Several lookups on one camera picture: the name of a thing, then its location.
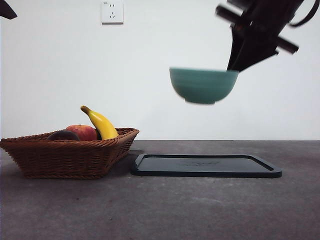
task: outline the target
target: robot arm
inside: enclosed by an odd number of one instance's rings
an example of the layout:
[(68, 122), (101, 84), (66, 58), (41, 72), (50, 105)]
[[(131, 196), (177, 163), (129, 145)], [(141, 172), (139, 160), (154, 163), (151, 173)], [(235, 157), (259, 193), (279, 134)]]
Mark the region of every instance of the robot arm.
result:
[(17, 14), (12, 10), (5, 0), (0, 0), (0, 16), (6, 19), (14, 19), (17, 17)]
[(289, 24), (298, 27), (308, 22), (316, 13), (320, 0), (315, 0), (309, 14), (300, 22), (290, 21), (304, 0), (227, 0), (228, 3), (243, 10), (238, 15), (219, 5), (216, 14), (231, 22), (232, 49), (228, 70), (244, 69), (277, 55), (277, 47), (290, 53), (299, 47), (279, 36)]

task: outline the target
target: wicker basket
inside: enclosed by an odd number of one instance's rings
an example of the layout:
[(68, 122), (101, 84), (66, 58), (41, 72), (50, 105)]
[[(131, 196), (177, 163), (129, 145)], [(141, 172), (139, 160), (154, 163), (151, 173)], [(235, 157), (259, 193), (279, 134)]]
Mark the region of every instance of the wicker basket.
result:
[(139, 133), (116, 128), (119, 136), (108, 140), (47, 140), (54, 133), (3, 138), (3, 148), (30, 179), (99, 179), (126, 156)]

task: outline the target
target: yellow banana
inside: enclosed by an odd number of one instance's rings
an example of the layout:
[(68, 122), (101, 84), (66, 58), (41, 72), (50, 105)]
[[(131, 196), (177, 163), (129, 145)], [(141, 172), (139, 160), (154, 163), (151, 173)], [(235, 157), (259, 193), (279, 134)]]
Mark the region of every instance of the yellow banana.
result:
[(92, 111), (87, 106), (82, 105), (80, 109), (88, 115), (90, 121), (100, 133), (102, 140), (113, 139), (118, 136), (117, 130), (105, 116), (96, 111)]

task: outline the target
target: tray rim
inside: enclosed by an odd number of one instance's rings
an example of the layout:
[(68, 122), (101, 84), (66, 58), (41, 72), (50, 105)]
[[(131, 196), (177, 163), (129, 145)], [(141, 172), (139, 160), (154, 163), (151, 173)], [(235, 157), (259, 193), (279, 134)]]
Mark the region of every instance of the tray rim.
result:
[[(269, 172), (219, 172), (219, 171), (141, 171), (139, 170), (139, 165), (142, 160), (148, 157), (172, 157), (172, 158), (193, 158), (201, 159), (201, 158), (247, 158), (255, 161), (259, 165), (268, 169)], [(130, 172), (132, 175), (136, 176), (158, 176), (158, 177), (212, 177), (212, 178), (279, 178), (282, 176), (282, 169), (275, 166), (274, 164), (262, 159), (259, 156), (252, 154), (169, 154), (169, 153), (143, 153), (140, 154), (136, 160), (133, 162)]]

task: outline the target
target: bowl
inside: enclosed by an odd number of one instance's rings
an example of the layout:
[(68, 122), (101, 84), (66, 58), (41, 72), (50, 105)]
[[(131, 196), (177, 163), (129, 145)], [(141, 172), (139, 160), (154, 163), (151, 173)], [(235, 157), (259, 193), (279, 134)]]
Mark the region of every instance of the bowl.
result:
[(171, 84), (186, 102), (214, 104), (233, 89), (238, 74), (235, 70), (210, 70), (170, 67)]

